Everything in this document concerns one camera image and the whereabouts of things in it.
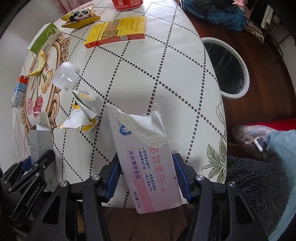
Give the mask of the white grey cosmetic box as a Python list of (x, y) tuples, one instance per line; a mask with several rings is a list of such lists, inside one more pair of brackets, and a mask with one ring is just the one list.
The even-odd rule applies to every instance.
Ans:
[(52, 130), (47, 112), (37, 113), (40, 123), (33, 125), (29, 130), (29, 146), (31, 164), (36, 162), (48, 150), (52, 149)]

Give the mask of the small blue milk carton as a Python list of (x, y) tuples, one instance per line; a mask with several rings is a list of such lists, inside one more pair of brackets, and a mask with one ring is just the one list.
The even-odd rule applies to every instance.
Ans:
[(26, 87), (29, 78), (25, 75), (21, 75), (17, 81), (13, 92), (13, 97), (11, 100), (12, 108), (20, 108), (23, 105), (23, 98), (25, 96)]

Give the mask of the white pink toothpaste box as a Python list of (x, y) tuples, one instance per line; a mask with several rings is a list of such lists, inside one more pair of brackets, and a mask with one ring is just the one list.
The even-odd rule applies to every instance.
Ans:
[(139, 214), (182, 205), (181, 191), (162, 117), (127, 114), (108, 104), (116, 152)]

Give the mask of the yellow white carton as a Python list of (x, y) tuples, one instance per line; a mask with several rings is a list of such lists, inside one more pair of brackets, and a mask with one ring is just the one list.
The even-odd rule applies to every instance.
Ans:
[(94, 106), (96, 99), (87, 91), (71, 90), (71, 93), (74, 98), (72, 111), (59, 128), (89, 132), (99, 124), (98, 113)]

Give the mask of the clear plastic cup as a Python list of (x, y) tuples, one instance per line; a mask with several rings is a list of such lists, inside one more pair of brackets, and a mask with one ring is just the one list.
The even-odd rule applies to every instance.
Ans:
[(80, 70), (70, 62), (62, 63), (52, 77), (52, 84), (59, 89), (73, 90), (79, 81)]

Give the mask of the yellow fruit peel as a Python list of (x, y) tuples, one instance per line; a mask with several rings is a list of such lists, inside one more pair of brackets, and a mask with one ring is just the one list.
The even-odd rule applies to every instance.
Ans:
[(38, 61), (37, 68), (33, 72), (29, 73), (29, 76), (38, 75), (43, 71), (46, 65), (46, 55), (43, 50), (39, 52), (37, 61)]

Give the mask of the green white small box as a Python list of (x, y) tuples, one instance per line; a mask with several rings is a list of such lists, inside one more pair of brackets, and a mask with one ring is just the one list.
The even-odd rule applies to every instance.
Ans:
[(34, 36), (27, 50), (35, 54), (39, 54), (41, 50), (47, 53), (60, 35), (61, 31), (53, 23), (45, 24)]

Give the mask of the yellow panda snack bag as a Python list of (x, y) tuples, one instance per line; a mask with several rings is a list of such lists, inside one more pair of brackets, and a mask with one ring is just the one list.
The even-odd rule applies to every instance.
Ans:
[(62, 27), (69, 29), (79, 29), (100, 19), (101, 17), (94, 12), (94, 4), (79, 7), (61, 18), (65, 22)]

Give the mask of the yellow cigarette carton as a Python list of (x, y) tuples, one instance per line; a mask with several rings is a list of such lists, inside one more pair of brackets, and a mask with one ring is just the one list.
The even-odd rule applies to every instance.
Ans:
[(105, 44), (144, 39), (145, 16), (121, 18), (91, 28), (84, 46), (89, 49)]

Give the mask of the red cola can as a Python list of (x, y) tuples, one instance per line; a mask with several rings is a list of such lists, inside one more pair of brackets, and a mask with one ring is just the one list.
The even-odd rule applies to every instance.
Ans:
[(115, 9), (125, 11), (141, 6), (143, 0), (112, 0), (112, 3)]

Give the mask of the white round trash bin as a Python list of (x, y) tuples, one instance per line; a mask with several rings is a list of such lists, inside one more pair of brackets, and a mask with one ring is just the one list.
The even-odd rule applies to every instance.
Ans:
[(247, 66), (238, 52), (226, 42), (212, 37), (203, 37), (222, 97), (240, 99), (249, 89), (250, 76)]

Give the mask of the dark fuzzy blanket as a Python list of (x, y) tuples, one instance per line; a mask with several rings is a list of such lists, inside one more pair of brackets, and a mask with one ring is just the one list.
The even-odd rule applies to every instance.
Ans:
[(250, 158), (227, 157), (226, 181), (234, 181), (255, 211), (269, 237), (283, 214), (283, 198), (277, 192), (279, 169), (266, 161)]

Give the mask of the plaid pastel pillow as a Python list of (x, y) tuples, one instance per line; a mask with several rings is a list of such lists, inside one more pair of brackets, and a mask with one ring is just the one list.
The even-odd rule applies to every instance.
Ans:
[(273, 131), (275, 131), (274, 128), (263, 125), (242, 125), (236, 126), (232, 129), (232, 137), (245, 152), (254, 156), (255, 159), (267, 161), (268, 154), (265, 152), (261, 152), (259, 148), (255, 145), (254, 140), (257, 137), (264, 139), (268, 133)]

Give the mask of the light blue blanket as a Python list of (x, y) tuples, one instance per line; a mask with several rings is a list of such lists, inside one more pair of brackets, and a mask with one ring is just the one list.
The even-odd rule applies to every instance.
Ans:
[(283, 214), (269, 235), (269, 240), (279, 240), (295, 216), (295, 130), (268, 133), (263, 141), (268, 162), (279, 169), (276, 181), (280, 185), (277, 194), (283, 198)]

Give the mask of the red bed sheet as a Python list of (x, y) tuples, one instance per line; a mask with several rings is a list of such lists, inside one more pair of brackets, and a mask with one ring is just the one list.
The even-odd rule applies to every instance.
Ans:
[(272, 121), (269, 123), (265, 122), (257, 122), (257, 123), (249, 123), (248, 126), (268, 126), (270, 128), (273, 128), (277, 131), (290, 131), (296, 129), (296, 119), (295, 118), (288, 118), (284, 120), (277, 120)]

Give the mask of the checked floral tablecloth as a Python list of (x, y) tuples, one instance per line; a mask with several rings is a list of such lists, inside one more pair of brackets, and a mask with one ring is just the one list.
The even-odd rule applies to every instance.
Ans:
[[(148, 114), (158, 107), (170, 149), (213, 182), (226, 179), (227, 135), (223, 101), (210, 58), (189, 18), (175, 1), (144, 1), (117, 11), (111, 1), (94, 1), (101, 22), (144, 16), (145, 38), (94, 48), (84, 43), (91, 26), (63, 28), (47, 53), (40, 76), (30, 77), (25, 102), (13, 110), (15, 160), (30, 154), (29, 129), (45, 111), (53, 129), (58, 180), (80, 182), (112, 160), (116, 148), (107, 116), (112, 103), (124, 113)], [(99, 101), (99, 124), (89, 132), (60, 129), (72, 111), (71, 92), (51, 84), (68, 61), (80, 71), (78, 90)]]

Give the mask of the blue jacket pile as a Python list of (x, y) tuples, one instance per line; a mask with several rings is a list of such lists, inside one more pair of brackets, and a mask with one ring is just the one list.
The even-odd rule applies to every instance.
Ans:
[(234, 1), (181, 1), (181, 8), (197, 18), (225, 30), (241, 31), (247, 19)]

